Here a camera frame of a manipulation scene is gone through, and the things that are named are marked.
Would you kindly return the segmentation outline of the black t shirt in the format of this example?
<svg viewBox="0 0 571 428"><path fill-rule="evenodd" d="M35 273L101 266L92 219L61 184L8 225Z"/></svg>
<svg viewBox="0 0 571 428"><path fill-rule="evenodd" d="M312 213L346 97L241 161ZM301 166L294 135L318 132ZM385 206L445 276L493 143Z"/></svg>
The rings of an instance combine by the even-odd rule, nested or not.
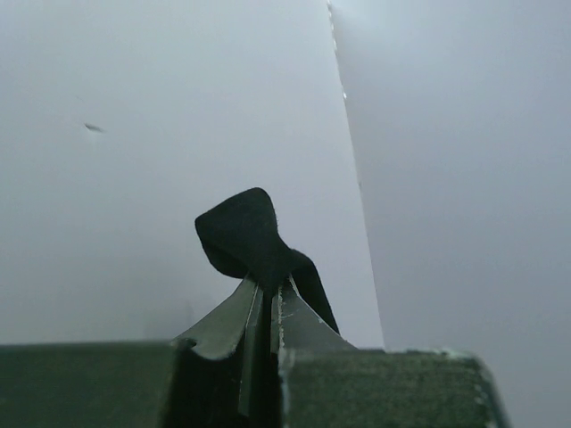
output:
<svg viewBox="0 0 571 428"><path fill-rule="evenodd" d="M282 239L265 190L254 187L227 198L198 216L194 226L208 261L221 274L250 276L268 299L292 277L304 301L340 332L314 262Z"/></svg>

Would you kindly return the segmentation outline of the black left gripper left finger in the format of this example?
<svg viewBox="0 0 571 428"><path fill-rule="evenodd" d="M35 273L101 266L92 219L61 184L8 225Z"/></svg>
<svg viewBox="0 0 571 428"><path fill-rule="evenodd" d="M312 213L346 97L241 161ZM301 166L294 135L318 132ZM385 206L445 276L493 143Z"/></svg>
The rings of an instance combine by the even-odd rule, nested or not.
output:
<svg viewBox="0 0 571 428"><path fill-rule="evenodd" d="M250 427L255 419L263 292L249 277L177 338L173 427Z"/></svg>

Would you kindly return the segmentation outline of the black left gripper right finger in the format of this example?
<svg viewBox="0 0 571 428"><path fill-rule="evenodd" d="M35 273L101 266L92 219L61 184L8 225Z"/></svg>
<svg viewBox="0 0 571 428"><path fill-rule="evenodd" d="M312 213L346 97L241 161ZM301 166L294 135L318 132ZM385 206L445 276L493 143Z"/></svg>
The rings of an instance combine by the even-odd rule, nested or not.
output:
<svg viewBox="0 0 571 428"><path fill-rule="evenodd" d="M292 277L272 307L272 353L277 359L281 427L331 427L343 406L345 357L356 348L303 299Z"/></svg>

